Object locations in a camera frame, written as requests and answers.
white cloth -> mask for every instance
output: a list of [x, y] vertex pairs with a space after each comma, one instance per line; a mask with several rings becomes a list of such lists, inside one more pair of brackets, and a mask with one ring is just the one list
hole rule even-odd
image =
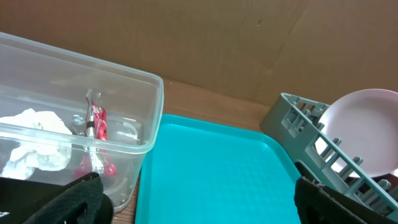
[[[72, 134], [63, 121], [52, 111], [35, 112], [28, 109], [16, 116], [0, 118], [0, 123], [36, 128], [63, 134]], [[28, 179], [35, 168], [62, 170], [72, 154], [71, 144], [54, 140], [27, 137], [21, 134], [0, 132], [0, 138], [19, 139], [20, 146], [11, 152], [9, 161], [0, 174], [13, 179]]]

brown background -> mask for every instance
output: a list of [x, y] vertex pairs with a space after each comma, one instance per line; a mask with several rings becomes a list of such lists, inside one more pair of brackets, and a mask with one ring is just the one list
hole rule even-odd
[[398, 90], [396, 0], [2, 0], [0, 31], [265, 105]]

clear plastic container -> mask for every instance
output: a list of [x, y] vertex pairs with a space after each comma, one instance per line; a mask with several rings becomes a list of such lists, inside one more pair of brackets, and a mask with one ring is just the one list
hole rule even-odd
[[105, 149], [118, 174], [101, 180], [115, 211], [119, 211], [128, 204], [144, 156], [155, 143], [164, 102], [162, 79], [151, 73], [0, 33], [0, 117], [15, 116], [29, 108], [53, 111], [71, 129], [73, 115], [86, 117], [89, 89], [95, 96], [101, 95], [101, 106], [108, 114], [108, 141], [1, 123], [0, 132], [23, 138], [0, 136], [0, 139], [72, 144], [72, 155], [65, 169], [35, 169], [29, 178], [58, 185], [75, 179], [73, 173], [87, 154], [86, 146]]

turquoise tray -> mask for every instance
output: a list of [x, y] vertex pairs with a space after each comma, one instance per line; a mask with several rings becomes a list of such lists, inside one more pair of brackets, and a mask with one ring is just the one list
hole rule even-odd
[[265, 134], [163, 115], [142, 165], [136, 223], [300, 223], [299, 177]]

dish rack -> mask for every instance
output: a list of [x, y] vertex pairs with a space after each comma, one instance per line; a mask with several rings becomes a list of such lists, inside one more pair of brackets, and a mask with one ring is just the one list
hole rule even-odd
[[[282, 145], [299, 170], [303, 170], [315, 180], [398, 222], [396, 201], [398, 186], [389, 190], [391, 183], [387, 180], [383, 179], [376, 183], [360, 168], [362, 158], [350, 159], [338, 147], [342, 139], [331, 140], [321, 132], [325, 125], [319, 123], [318, 120], [328, 107], [329, 105], [324, 103], [281, 93], [260, 126], [268, 136]], [[321, 154], [315, 148], [315, 142], [320, 138], [327, 145]], [[340, 158], [347, 165], [340, 172], [335, 172], [331, 166]], [[352, 172], [357, 173], [359, 178], [348, 181], [347, 178]]]

